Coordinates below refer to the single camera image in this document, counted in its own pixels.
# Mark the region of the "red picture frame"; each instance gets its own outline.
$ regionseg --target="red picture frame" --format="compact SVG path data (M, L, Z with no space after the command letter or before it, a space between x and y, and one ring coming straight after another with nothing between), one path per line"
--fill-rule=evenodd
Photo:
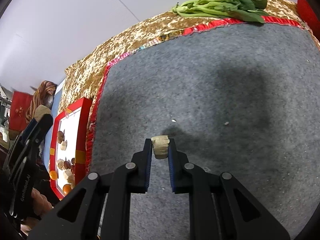
M81 108L78 131L77 131L77 139L76 139L76 152L75 152L75 184L76 185L85 177L85 156L86 156L85 142L86 142L86 136L87 136L87 124L88 124L91 104L92 104L92 100L87 98L81 98L76 102L72 103L71 105L69 105L65 109L65 111L57 115L53 123L53 131L52 131L52 138L51 138L51 144L50 144L50 166L49 166L50 171L57 170L56 147L57 147L57 132L60 125L60 120L66 117L66 112L70 114L73 111ZM56 196L59 199L62 199L65 197L57 189L56 180L50 179L50 185L53 192L56 194Z

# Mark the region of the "triangular cutout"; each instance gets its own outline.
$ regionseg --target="triangular cutout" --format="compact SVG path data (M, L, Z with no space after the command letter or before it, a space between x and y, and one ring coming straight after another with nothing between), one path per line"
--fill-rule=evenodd
M245 222L249 222L260 217L259 211L238 189L234 189L233 192L238 202L242 218Z
M82 188L79 192L69 200L69 202L57 213L57 216L68 220L70 222L75 222L82 200L84 198L86 190Z

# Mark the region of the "sack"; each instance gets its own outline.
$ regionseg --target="sack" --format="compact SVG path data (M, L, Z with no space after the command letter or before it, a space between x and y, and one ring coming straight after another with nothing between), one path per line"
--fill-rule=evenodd
M32 95L15 91L12 97L9 130L21 132L27 126L26 112L30 107Z

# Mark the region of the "white wall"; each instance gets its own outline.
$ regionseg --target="white wall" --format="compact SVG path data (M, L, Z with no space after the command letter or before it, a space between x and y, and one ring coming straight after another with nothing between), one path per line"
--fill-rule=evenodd
M185 0L12 0L0 19L0 83L33 93L135 23Z

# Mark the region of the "gray felt surface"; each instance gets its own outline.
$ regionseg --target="gray felt surface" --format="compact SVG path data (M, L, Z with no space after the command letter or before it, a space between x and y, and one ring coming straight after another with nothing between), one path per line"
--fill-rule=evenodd
M189 161L233 173L294 237L320 201L319 59L308 31L276 24L139 51L109 72L91 171L112 172L167 134ZM148 193L132 196L130 239L188 239L188 208L167 160L153 158Z

